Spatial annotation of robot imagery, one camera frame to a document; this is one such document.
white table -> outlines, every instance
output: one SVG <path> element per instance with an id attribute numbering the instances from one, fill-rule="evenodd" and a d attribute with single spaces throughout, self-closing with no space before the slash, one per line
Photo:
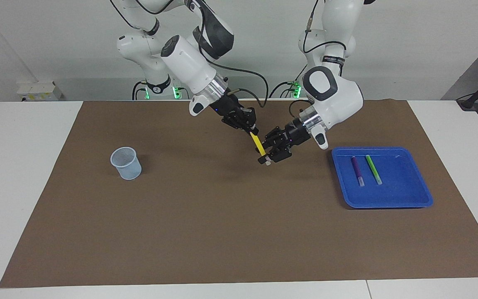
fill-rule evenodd
<path id="1" fill-rule="evenodd" d="M 82 102 L 0 103 L 0 279 Z M 478 116 L 455 102 L 410 102 L 478 222 Z M 478 278 L 0 289 L 0 298 L 478 298 Z"/>

blue plastic tray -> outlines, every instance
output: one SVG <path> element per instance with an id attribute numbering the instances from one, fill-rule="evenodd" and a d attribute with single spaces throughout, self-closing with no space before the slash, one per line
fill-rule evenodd
<path id="1" fill-rule="evenodd" d="M 332 155 L 344 199 L 353 208 L 426 208 L 433 204 L 412 155 L 402 147 L 338 147 Z M 382 185 L 377 184 L 366 155 L 372 157 Z M 353 156 L 357 157 L 364 187 L 357 181 Z"/>

translucent cup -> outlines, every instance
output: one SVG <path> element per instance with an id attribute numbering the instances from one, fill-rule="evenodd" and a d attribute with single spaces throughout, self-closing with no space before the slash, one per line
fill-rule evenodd
<path id="1" fill-rule="evenodd" d="M 110 163 L 125 180 L 133 180 L 141 174 L 141 164 L 136 151 L 131 147 L 116 149 L 110 156 Z"/>

brown table mat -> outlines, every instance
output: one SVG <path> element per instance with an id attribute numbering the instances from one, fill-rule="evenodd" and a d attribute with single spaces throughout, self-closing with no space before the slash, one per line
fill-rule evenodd
<path id="1" fill-rule="evenodd" d="M 288 104 L 258 109 L 263 133 Z M 85 102 L 0 287 L 478 277 L 478 224 L 406 102 L 367 101 L 328 140 L 409 149 L 434 205 L 352 210 L 330 151 L 259 165 L 247 134 L 186 102 Z M 134 181 L 110 165 L 121 146 Z"/>

